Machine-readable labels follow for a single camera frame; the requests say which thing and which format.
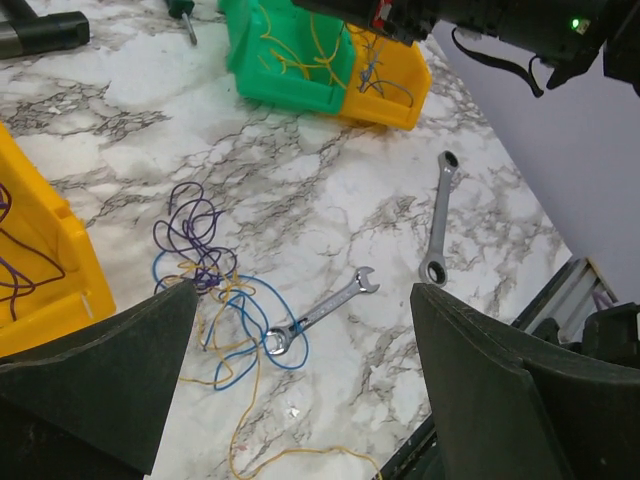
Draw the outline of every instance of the open end of wrench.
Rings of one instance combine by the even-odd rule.
[[[270,328],[267,330],[265,345],[270,355],[284,355],[289,351],[291,339],[284,329],[278,327]]]
[[[367,275],[373,272],[375,272],[375,270],[371,267],[359,267],[356,269],[356,273],[353,278],[358,282],[362,293],[376,293],[380,288],[380,285],[369,282],[369,277],[367,277]]]
[[[418,268],[418,274],[423,283],[444,287],[448,279],[443,255],[444,236],[447,225],[451,180],[459,166],[458,157],[446,150],[438,155],[438,165],[440,166],[440,180],[438,181],[438,193],[431,221],[429,246],[427,247],[427,255]]]

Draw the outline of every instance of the black tool handle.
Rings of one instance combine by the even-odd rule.
[[[21,55],[69,50],[89,43],[89,20],[81,12],[7,22],[22,46]]]

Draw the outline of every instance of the plastic bin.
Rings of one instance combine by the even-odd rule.
[[[373,44],[374,34],[352,25],[348,25],[348,30],[356,49],[356,61],[340,115],[411,130],[418,122],[431,88],[431,74],[420,48],[417,44],[407,47],[382,38],[377,40],[373,49],[367,48]],[[375,51],[380,52],[379,63],[376,64],[377,78],[402,85],[413,95],[413,102],[405,91],[391,83],[380,84],[384,98],[373,87],[365,93],[360,91],[361,72],[373,60]]]
[[[289,110],[340,111],[355,61],[351,36],[342,21],[312,14],[291,0],[220,0],[219,6],[227,16],[231,43],[227,67],[235,74],[240,95]],[[293,54],[305,65],[317,65],[315,58],[322,58],[312,22],[325,58],[336,50],[340,35],[330,65],[342,86],[324,66],[305,69],[307,79],[303,69],[289,62]],[[288,59],[284,67],[273,52]]]
[[[53,259],[65,277],[39,286],[15,301],[0,302],[0,357],[32,348],[103,320],[115,304],[82,223],[29,162],[0,124],[0,183],[12,206],[0,229]],[[33,282],[55,278],[58,270],[0,232],[0,257]],[[0,265],[0,282],[13,284]],[[13,288],[0,286],[0,298]]]

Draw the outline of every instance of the screwdriver handle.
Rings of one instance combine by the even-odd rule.
[[[191,15],[195,4],[191,0],[165,0],[169,7],[169,16],[180,19],[182,14]]]

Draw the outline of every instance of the ratcheting wrench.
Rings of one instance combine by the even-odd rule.
[[[374,270],[371,267],[357,268],[353,278],[344,288],[317,304],[296,320],[296,323],[289,327],[270,328],[267,331],[267,337],[275,337],[276,346],[270,349],[269,353],[271,355],[283,355],[287,353],[291,342],[293,342],[300,333],[313,327],[335,309],[344,305],[360,293],[377,292],[380,285],[372,285],[367,278],[367,275],[373,272]]]
[[[418,274],[423,283],[444,287],[448,279],[447,266],[444,262],[444,234],[447,231],[451,180],[458,169],[458,159],[453,153],[445,151],[438,155],[438,164],[440,165],[440,181],[438,182],[438,193],[431,221],[429,247],[418,268]]]

